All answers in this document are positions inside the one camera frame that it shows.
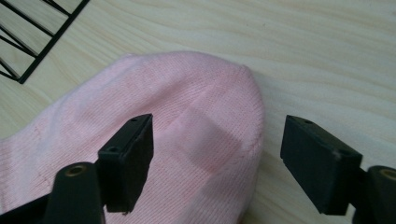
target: light wood surface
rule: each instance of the light wood surface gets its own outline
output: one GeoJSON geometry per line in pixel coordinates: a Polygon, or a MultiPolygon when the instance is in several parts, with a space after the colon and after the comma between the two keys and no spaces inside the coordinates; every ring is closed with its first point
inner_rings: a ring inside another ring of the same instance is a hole
{"type": "Polygon", "coordinates": [[[279,158],[288,114],[357,149],[364,169],[396,167],[394,0],[91,0],[24,85],[0,77],[0,137],[121,55],[172,50],[245,64],[262,87],[264,153],[245,224],[351,223],[353,207],[318,214],[279,158]]]}

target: knit fabric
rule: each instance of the knit fabric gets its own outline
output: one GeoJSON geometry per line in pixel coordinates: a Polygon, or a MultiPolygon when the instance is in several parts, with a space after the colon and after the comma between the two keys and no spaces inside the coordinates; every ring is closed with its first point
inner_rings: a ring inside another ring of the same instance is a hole
{"type": "Polygon", "coordinates": [[[248,68],[197,52],[126,55],[0,140],[2,212],[51,191],[64,166],[132,117],[154,116],[154,157],[134,211],[107,223],[236,223],[261,156],[263,104],[248,68]]]}

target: wood grain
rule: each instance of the wood grain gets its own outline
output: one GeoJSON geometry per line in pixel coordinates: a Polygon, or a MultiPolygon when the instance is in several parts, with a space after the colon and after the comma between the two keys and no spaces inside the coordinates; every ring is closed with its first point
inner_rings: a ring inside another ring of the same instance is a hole
{"type": "Polygon", "coordinates": [[[249,223],[351,223],[318,214],[279,158],[285,117],[311,119],[396,167],[396,2],[91,1],[23,85],[0,77],[0,137],[122,54],[198,50],[250,67],[265,104],[249,223]]]}

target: black wire rack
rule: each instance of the black wire rack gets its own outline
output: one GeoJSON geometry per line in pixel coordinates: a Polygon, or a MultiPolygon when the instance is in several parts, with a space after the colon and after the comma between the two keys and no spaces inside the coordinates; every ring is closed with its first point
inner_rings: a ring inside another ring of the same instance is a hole
{"type": "Polygon", "coordinates": [[[26,13],[22,12],[19,8],[13,6],[6,0],[0,0],[0,4],[11,10],[13,13],[17,14],[19,17],[23,18],[25,21],[28,21],[34,27],[36,27],[40,32],[48,35],[50,37],[49,42],[47,45],[36,52],[31,48],[28,44],[23,42],[20,38],[17,37],[16,34],[9,31],[2,22],[0,22],[0,30],[6,34],[9,38],[5,35],[0,35],[0,39],[5,41],[7,44],[12,46],[13,48],[22,51],[24,54],[34,58],[33,62],[27,67],[27,69],[22,73],[18,74],[3,58],[0,56],[0,65],[3,66],[5,71],[0,71],[0,74],[18,81],[19,83],[23,84],[26,79],[35,71],[41,61],[46,57],[46,55],[50,52],[52,47],[56,44],[62,34],[66,31],[66,29],[70,26],[73,20],[78,16],[81,10],[88,4],[90,0],[81,0],[78,6],[74,9],[73,12],[68,12],[59,4],[57,4],[53,0],[41,0],[43,3],[48,4],[53,9],[57,10],[58,12],[64,14],[66,16],[66,21],[62,24],[59,30],[56,33],[51,32],[47,29],[44,25],[40,24],[39,22],[35,21],[32,17],[28,16],[26,13]]]}

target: black clamp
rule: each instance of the black clamp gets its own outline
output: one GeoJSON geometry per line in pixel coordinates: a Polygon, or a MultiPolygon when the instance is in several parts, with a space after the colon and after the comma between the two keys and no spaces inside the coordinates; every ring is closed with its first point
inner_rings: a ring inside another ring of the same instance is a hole
{"type": "Polygon", "coordinates": [[[96,163],[61,169],[50,194],[0,216],[4,224],[103,224],[108,212],[129,213],[146,183],[153,157],[152,115],[128,120],[99,150],[96,163]]]}
{"type": "Polygon", "coordinates": [[[286,117],[280,157],[320,213],[354,224],[396,223],[396,170],[361,168],[363,156],[314,122],[286,117]]]}

